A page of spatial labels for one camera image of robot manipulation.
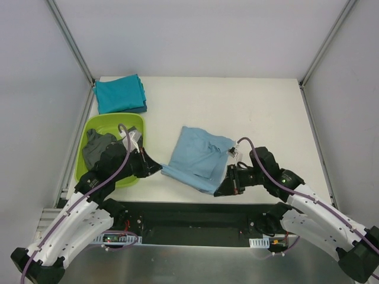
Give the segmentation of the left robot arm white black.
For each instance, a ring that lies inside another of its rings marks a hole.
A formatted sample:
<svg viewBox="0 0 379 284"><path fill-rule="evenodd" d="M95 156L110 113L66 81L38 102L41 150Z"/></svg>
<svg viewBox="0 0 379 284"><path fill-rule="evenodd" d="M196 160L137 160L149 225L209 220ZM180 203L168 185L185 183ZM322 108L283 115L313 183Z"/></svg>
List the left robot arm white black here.
<svg viewBox="0 0 379 284"><path fill-rule="evenodd" d="M126 209L109 198L116 183L130 176L147 178L160 170L162 166L144 148L129 151L118 143L107 146L41 237L12 252L20 282L59 283L70 263L96 237L109 229L123 230Z"/></svg>

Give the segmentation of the light blue printed t-shirt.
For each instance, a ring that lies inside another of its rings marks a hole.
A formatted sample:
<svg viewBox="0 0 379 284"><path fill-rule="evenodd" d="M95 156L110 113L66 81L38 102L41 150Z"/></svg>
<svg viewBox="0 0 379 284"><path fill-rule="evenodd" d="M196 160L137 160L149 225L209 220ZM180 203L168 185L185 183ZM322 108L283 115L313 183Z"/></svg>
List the light blue printed t-shirt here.
<svg viewBox="0 0 379 284"><path fill-rule="evenodd" d="M224 178L227 152L234 145L230 138L183 126L171 159L162 165L161 174L214 195Z"/></svg>

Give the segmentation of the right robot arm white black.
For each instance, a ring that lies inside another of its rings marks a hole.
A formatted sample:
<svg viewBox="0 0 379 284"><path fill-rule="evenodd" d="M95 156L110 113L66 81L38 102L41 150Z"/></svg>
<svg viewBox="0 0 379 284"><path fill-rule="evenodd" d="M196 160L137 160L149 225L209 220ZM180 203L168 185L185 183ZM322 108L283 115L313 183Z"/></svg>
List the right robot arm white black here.
<svg viewBox="0 0 379 284"><path fill-rule="evenodd" d="M266 147L250 151L251 166L227 166L215 197L240 195L248 186L263 186L280 201L259 217L255 229L274 237L286 231L307 240L335 259L341 270L366 283L378 269L378 227L366 226L326 204L294 172L283 169Z"/></svg>

